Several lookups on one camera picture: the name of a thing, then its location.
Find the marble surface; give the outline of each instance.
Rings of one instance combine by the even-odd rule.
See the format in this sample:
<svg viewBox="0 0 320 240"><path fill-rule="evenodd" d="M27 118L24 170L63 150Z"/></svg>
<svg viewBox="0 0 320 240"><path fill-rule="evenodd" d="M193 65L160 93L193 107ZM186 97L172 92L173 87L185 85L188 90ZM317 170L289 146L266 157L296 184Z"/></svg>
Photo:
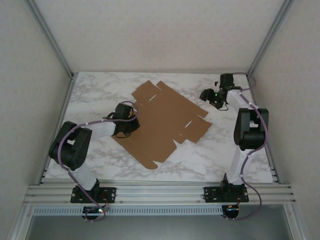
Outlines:
<svg viewBox="0 0 320 240"><path fill-rule="evenodd" d="M237 114L218 111L199 99L202 90L214 88L219 74L189 73L132 73L80 72L66 110L64 121L77 124L99 120L131 95L142 83L163 81L169 87L208 111L205 120L212 123L197 144L186 140L158 168L149 170L135 160L111 137L91 141L86 163L98 179L134 181L219 182L230 167L236 145L233 132ZM236 86L247 87L245 76L234 77ZM69 178L67 173L51 160L46 178ZM245 177L251 183L272 183L272 175L264 149L260 150L249 166Z"/></svg>

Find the flattened cardboard box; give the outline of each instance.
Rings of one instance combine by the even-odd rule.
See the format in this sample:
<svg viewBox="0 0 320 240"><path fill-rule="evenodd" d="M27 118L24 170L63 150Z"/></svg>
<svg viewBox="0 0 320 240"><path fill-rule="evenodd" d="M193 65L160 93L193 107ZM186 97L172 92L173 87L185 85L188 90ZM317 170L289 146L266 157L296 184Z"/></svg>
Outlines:
<svg viewBox="0 0 320 240"><path fill-rule="evenodd" d="M147 169L156 169L186 139L197 143L210 122L208 112L180 95L162 81L156 86L147 81L132 93L138 107L140 128L130 137L114 139Z"/></svg>

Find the brown cardboard sheet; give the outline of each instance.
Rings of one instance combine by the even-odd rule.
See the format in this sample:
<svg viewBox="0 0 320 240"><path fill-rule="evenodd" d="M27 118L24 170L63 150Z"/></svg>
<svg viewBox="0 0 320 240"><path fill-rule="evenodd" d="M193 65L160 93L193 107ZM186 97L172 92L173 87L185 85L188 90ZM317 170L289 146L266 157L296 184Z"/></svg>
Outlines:
<svg viewBox="0 0 320 240"><path fill-rule="evenodd" d="M175 151L174 141L182 144L188 139L196 144L212 125L203 119L207 111L162 81L156 86L147 81L132 96L140 128L130 137L113 138L147 169L156 169L154 162L163 163Z"/></svg>

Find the purple cable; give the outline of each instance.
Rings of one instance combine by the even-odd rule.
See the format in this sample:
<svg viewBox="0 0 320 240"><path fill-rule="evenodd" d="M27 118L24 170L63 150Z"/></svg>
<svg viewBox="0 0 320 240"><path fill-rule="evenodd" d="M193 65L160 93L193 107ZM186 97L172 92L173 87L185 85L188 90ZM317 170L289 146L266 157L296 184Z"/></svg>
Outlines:
<svg viewBox="0 0 320 240"><path fill-rule="evenodd" d="M253 191L255 191L255 193L256 193L256 194L258 195L258 197L259 197L259 207L257 208L257 210L256 210L255 212L253 212L253 213L251 213L251 214L249 214L249 215L247 215L247 216L238 217L238 218L232 218L233 221L241 221L241 220L245 220L245 219L248 219L248 218L251 218L251 217L255 216L255 215L261 210L261 207L262 207L262 198L261 198L260 193L258 192L257 189L255 189L253 186L251 186L249 183L247 183L247 182L245 181L245 179L244 179L244 177L243 177L243 174L244 174L245 165L246 165L247 161L249 160L249 156L250 156L251 154L253 154L253 153L255 153L255 152L263 149L263 148L267 145L268 138L269 138L269 134L268 134L267 125L266 125L263 117L261 116L260 112L258 111L258 109L257 109L253 104L251 104L251 103L249 102L249 100L246 99L246 97L242 94L244 91L252 90L252 89L256 86L257 81L256 81L255 77L252 76L250 73L247 73L247 72L234 72L233 74L234 74L234 75L247 75L247 76L249 76L250 78L253 79L253 86L250 86L249 88L242 89L242 90L240 91L240 93L241 93L241 94L240 94L240 97L241 97L247 104L249 104L249 106L252 107L253 110L256 112L257 116L259 117L259 119L260 119L260 121L261 121L261 123L262 123L262 125L263 125L263 129L264 129L264 132L265 132L265 138L264 138L263 144L262 144L260 147L258 147L257 149L254 149L254 150L250 151L250 152L248 153L248 155L246 156L246 158L244 159L244 162L243 162L243 164L242 164L242 166L241 166L241 170L240 170L240 178L241 178L241 180L243 181L243 183L244 183L245 185L247 185L249 188L251 188Z"/></svg>
<svg viewBox="0 0 320 240"><path fill-rule="evenodd" d="M92 207L90 208L86 213L85 213L85 216L84 216L84 219L85 221L87 221L87 215L90 211L92 211L93 209L102 209L102 212L103 212L103 217L101 218L98 218L98 219L95 219L95 220L91 220L91 222L97 222L97 221L100 221L102 220L103 218L105 218L106 216L106 212L105 210L103 209L103 207L97 203L87 192L86 190L84 189L83 186L81 186L81 184L78 182L78 180L72 175L72 173L70 172L70 169L68 167L65 167L62 163L62 160L61 160L61 150L62 150L62 146L63 146L63 143L68 139L68 137L78 128L81 128L81 127L85 127L85 126L92 126L92 125L96 125L96 124L101 124L101 123L110 123L110 122L115 122L115 121L120 121L120 122L130 122L134 119L137 118L138 116L138 107L132 102L132 101L122 101L121 102L122 104L124 103L130 103L132 104L132 106L136 109L136 114L133 118L131 119L101 119L101 120L96 120L96 121L90 121L90 122L87 122L87 123L81 123L81 124L78 124L77 126L73 127L70 131L67 132L67 134L62 138L59 146L58 146L58 152L57 152L57 158L58 158L58 162L59 162L59 165L61 168L63 168L64 170L67 171L68 175L70 176L70 178L74 181L74 183L82 190L82 192L87 196L88 199L90 199L91 202L93 202L96 207Z"/></svg>

